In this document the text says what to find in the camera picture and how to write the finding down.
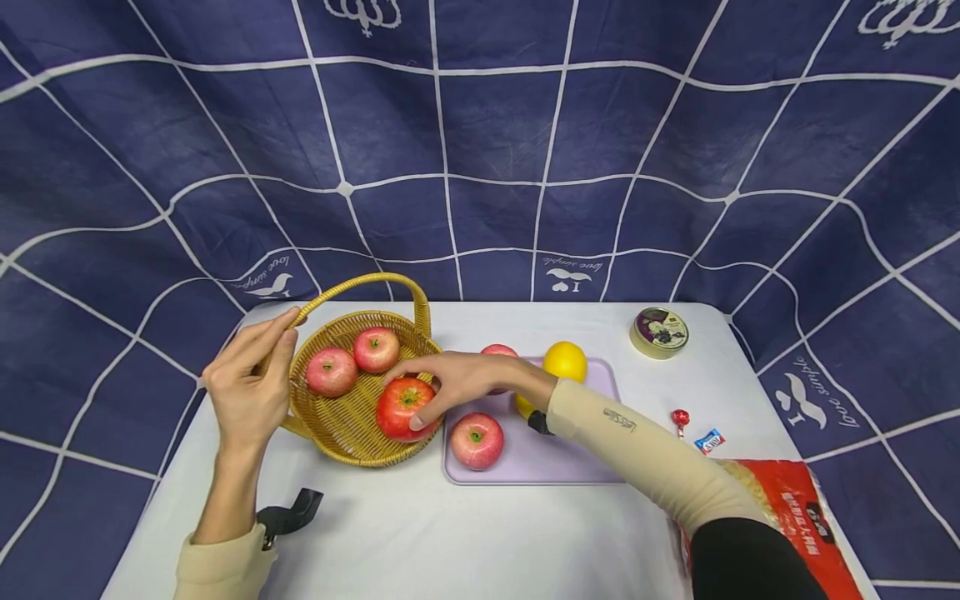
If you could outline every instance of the lollipop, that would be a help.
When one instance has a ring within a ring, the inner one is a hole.
[[[690,424],[690,414],[678,408],[670,413],[670,419],[677,425],[677,437],[682,439],[684,437],[684,427]]]

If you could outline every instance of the red package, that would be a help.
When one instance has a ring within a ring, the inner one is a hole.
[[[829,598],[862,598],[824,516],[816,486],[804,463],[725,461],[716,463],[754,495],[772,525],[804,558]],[[684,532],[684,562],[690,572],[690,540]]]

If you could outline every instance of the navy blue backdrop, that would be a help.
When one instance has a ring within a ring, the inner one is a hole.
[[[241,316],[377,270],[716,306],[960,593],[958,72],[952,0],[0,2],[0,596],[98,597]]]

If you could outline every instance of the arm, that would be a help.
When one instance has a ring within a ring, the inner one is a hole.
[[[262,549],[256,483],[267,444],[287,414],[286,377],[297,333],[286,328],[298,312],[242,329],[204,369],[220,449],[200,523],[180,551],[177,600],[254,599],[276,560],[274,549]],[[267,373],[253,375],[270,353]]]
[[[386,379],[405,372],[441,380],[434,399],[411,419],[414,429],[491,388],[522,394],[546,415],[550,431],[586,446],[683,526],[692,538],[696,598],[826,600],[747,489],[637,411],[505,356],[445,352],[397,365]]]
[[[507,388],[543,412],[550,431],[586,446],[691,537],[717,518],[765,522],[749,491],[697,450],[637,411],[525,360],[445,352],[397,365],[386,379],[406,372],[431,372],[442,382],[433,401],[410,421],[413,429],[491,388]]]

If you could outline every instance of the yellow fruit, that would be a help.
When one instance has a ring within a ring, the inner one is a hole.
[[[543,357],[543,370],[583,383],[587,378],[587,356],[576,344],[557,342]]]
[[[530,420],[530,413],[537,410],[537,408],[527,401],[527,399],[520,394],[516,394],[516,411],[520,413],[525,420]]]

